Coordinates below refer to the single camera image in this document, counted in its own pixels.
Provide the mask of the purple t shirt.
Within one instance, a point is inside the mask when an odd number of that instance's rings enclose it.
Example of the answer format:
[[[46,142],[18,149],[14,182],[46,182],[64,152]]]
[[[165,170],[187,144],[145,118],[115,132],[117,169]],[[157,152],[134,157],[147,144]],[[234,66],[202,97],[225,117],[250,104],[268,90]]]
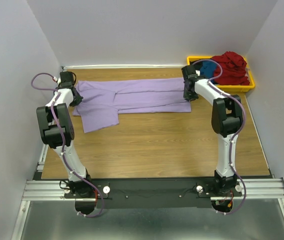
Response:
[[[85,133],[119,124],[120,114],[189,113],[181,77],[123,81],[79,81],[82,101],[74,107]]]

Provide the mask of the yellow plastic bin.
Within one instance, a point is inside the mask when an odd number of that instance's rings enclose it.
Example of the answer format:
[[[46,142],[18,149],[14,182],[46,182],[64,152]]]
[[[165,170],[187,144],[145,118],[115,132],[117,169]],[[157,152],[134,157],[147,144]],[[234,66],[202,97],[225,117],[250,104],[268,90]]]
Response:
[[[212,56],[211,55],[190,55],[186,57],[186,62],[188,65],[191,64],[191,62],[197,61],[197,60],[207,60],[210,59]],[[253,78],[252,71],[249,67],[249,64],[247,63],[246,66],[246,75],[249,80],[249,85],[218,85],[216,84],[215,86],[218,87],[219,89],[223,90],[224,92],[243,92],[247,93],[248,91],[252,90],[255,88],[255,80]]]

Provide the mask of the red t shirt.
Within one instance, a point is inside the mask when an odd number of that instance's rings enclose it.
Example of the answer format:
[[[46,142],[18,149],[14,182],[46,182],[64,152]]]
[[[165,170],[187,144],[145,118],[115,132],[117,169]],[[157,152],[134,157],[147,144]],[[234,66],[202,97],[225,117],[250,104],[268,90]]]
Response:
[[[226,51],[222,55],[213,56],[211,60],[217,62],[222,68],[221,76],[213,80],[216,84],[232,86],[250,84],[246,70],[247,62],[241,55]]]

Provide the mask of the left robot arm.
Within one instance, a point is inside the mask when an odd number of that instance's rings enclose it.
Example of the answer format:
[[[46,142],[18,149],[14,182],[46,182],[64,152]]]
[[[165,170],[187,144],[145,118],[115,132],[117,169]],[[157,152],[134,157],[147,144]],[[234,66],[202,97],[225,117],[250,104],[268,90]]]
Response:
[[[81,163],[75,150],[75,130],[70,117],[69,107],[76,107],[83,97],[78,93],[76,74],[70,71],[62,71],[59,77],[49,73],[39,73],[49,76],[57,84],[52,88],[53,97],[44,106],[36,109],[36,117],[40,137],[45,145],[54,150],[61,159],[68,175],[63,190],[74,197],[86,199],[95,194],[95,189],[90,183],[91,177],[86,167]]]

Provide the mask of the black t shirt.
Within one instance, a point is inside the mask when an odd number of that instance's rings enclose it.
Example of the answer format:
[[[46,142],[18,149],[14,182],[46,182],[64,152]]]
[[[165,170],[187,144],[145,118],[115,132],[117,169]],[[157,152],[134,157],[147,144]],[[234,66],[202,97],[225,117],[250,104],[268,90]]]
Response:
[[[194,61],[190,61],[189,64],[190,64],[190,65],[194,65],[194,66],[200,66],[200,67],[203,65],[201,59],[197,59],[197,60],[194,60]]]

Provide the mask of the black mounting base plate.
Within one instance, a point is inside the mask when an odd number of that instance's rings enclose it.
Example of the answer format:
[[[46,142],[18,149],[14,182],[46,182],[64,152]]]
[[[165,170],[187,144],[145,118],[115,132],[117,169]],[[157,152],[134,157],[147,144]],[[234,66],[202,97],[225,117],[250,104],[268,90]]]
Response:
[[[155,209],[211,208],[231,211],[231,201],[241,197],[238,182],[219,183],[215,177],[95,178],[68,182],[63,188],[75,209],[92,213],[94,208]]]

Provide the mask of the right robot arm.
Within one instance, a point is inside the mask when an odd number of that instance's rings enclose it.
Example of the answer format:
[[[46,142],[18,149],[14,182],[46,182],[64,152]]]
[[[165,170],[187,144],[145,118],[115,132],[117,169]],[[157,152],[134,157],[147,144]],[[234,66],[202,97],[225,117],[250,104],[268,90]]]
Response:
[[[218,138],[218,161],[210,190],[223,196],[237,185],[236,144],[246,120],[241,98],[216,87],[201,76],[193,65],[184,66],[181,72],[184,99],[190,102],[202,96],[212,105],[211,126]]]

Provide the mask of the blue t shirt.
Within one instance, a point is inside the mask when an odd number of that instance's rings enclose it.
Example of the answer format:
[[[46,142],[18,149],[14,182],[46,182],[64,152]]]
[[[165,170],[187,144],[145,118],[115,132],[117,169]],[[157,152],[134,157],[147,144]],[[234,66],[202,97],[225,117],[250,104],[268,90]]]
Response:
[[[214,77],[214,72],[218,67],[217,63],[214,61],[205,60],[202,62],[202,67],[200,68],[200,74],[205,76],[207,79]]]

